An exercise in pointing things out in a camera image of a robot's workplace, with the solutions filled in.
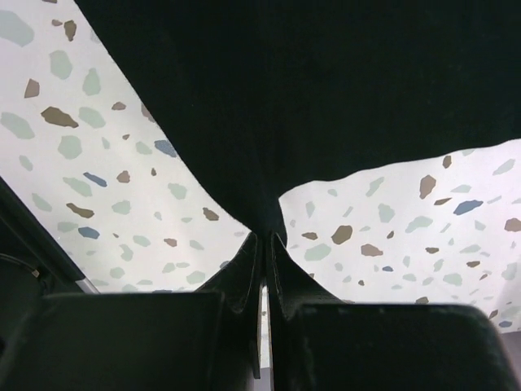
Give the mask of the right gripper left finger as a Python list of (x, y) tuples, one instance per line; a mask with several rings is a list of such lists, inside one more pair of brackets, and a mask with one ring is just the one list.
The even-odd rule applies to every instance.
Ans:
[(261, 375), (254, 234), (193, 292), (60, 294), (24, 317), (4, 390), (250, 390)]

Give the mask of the black t shirt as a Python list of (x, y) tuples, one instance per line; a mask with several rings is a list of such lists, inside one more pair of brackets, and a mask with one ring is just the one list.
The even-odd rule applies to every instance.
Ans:
[(261, 237), (314, 180), (520, 136), (517, 1), (80, 1), (204, 190)]

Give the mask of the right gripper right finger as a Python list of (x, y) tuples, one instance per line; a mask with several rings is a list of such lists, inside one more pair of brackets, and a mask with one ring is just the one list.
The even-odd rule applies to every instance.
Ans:
[(275, 390), (510, 390), (493, 325), (466, 305), (357, 304), (332, 295), (266, 241)]

